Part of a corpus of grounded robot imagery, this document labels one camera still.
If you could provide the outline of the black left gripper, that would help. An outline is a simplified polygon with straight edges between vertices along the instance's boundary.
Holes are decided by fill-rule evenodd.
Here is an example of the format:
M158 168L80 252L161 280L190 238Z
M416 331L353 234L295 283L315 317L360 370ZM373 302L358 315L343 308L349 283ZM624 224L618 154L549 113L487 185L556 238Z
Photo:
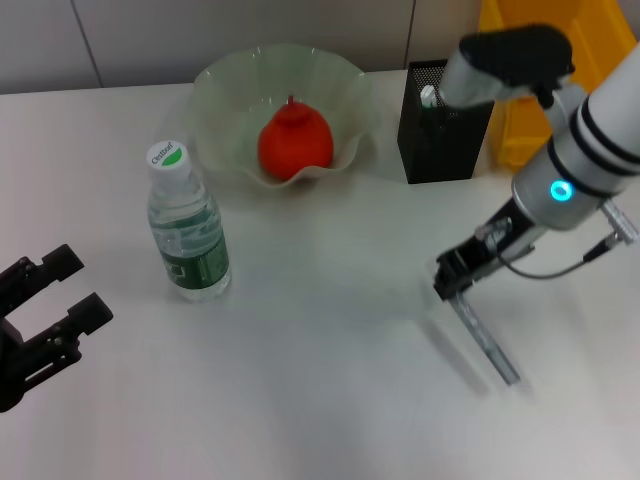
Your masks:
M1 412L14 408L32 390L82 358L79 336L91 335L114 317L95 293L72 306L60 321L26 341L5 317L46 289L84 268L63 244L35 264L20 258L1 273Z

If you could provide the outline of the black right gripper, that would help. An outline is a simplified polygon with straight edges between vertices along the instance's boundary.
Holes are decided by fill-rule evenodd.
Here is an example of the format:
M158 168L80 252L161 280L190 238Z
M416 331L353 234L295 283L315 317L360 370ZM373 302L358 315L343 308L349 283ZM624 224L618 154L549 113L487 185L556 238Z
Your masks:
M534 223L514 199L508 200L471 237L437 258L436 293L441 300L453 298L474 280L499 269L498 254L505 260L517 258L545 232L546 228Z

